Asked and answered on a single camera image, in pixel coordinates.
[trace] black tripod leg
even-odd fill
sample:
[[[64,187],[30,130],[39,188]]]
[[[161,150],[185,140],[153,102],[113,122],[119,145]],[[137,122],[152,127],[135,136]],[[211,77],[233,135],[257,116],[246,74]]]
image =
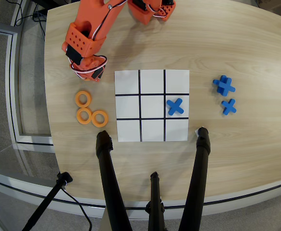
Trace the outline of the black tripod leg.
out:
[[[149,213],[148,231],[165,231],[164,205],[160,196],[160,179],[157,172],[151,174],[151,201],[146,206]]]
[[[59,179],[57,180],[57,184],[53,187],[53,189],[48,193],[48,195],[45,197],[45,199],[42,201],[39,207],[32,214],[32,216],[26,223],[25,227],[23,228],[23,231],[31,230],[33,226],[36,224],[36,222],[38,222],[43,212],[47,209],[50,202],[57,195],[61,187],[73,181],[72,177],[67,172],[58,174],[58,178]]]
[[[96,155],[100,164],[101,178],[111,229],[113,231],[132,231],[118,186],[110,151],[111,137],[106,131],[97,135]]]
[[[207,129],[200,128],[198,134],[193,174],[179,231],[198,231],[200,228],[211,145]]]

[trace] orange ring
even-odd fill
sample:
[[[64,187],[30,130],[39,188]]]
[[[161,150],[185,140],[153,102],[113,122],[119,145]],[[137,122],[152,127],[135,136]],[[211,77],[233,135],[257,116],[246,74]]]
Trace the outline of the orange ring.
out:
[[[80,95],[85,95],[87,97],[87,102],[82,104],[80,102]],[[81,90],[80,92],[78,92],[76,94],[76,97],[75,97],[75,102],[77,104],[78,107],[87,107],[89,106],[89,104],[91,103],[91,100],[92,100],[92,97],[91,97],[91,94],[85,90]]]
[[[82,112],[86,112],[88,113],[88,116],[89,118],[87,120],[84,120],[82,117],[81,117],[81,113]],[[81,124],[89,124],[91,122],[91,119],[92,119],[92,111],[89,109],[89,108],[80,108],[78,109],[77,111],[77,120],[78,122],[80,122]]]
[[[104,122],[103,123],[99,123],[96,120],[95,117],[96,117],[97,114],[100,114],[100,115],[102,115],[104,117]],[[92,114],[92,123],[94,124],[94,126],[96,126],[98,128],[104,127],[108,123],[108,115],[107,115],[107,113],[102,111],[102,110],[98,110],[98,111],[93,112],[93,114]]]

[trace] tic-tac-toe board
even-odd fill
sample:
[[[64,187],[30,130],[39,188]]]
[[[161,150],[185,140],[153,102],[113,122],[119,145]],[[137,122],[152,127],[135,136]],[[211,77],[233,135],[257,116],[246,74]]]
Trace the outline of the tic-tac-toe board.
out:
[[[115,93],[119,142],[187,141],[189,70],[115,71]]]

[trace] orange robotic arm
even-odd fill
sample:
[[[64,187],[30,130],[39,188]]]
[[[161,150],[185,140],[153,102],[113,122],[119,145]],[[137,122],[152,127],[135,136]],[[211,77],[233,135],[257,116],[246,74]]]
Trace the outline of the orange robotic arm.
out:
[[[83,80],[100,80],[107,58],[95,54],[127,1],[134,17],[144,24],[152,16],[166,21],[175,7],[173,0],[110,0],[106,4],[104,0],[80,0],[76,20],[69,26],[62,50],[72,70]]]

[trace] blue x piece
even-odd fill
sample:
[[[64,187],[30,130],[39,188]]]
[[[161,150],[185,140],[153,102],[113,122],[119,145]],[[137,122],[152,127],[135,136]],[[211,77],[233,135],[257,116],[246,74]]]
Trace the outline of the blue x piece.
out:
[[[227,76],[221,76],[220,80],[213,80],[213,83],[217,85],[217,92],[220,93],[222,96],[228,96],[228,92],[235,92],[236,89],[231,85],[231,78]]]
[[[183,114],[184,110],[180,107],[181,103],[182,99],[180,98],[178,98],[175,103],[171,100],[167,100],[167,104],[170,106],[168,114],[173,116],[176,111],[180,114]]]
[[[237,112],[237,109],[235,109],[233,107],[233,105],[235,104],[235,100],[234,99],[231,99],[229,100],[229,102],[226,102],[226,101],[222,101],[222,105],[225,107],[224,111],[223,111],[223,114],[224,115],[228,115],[229,112],[233,112],[233,113],[236,113]]]

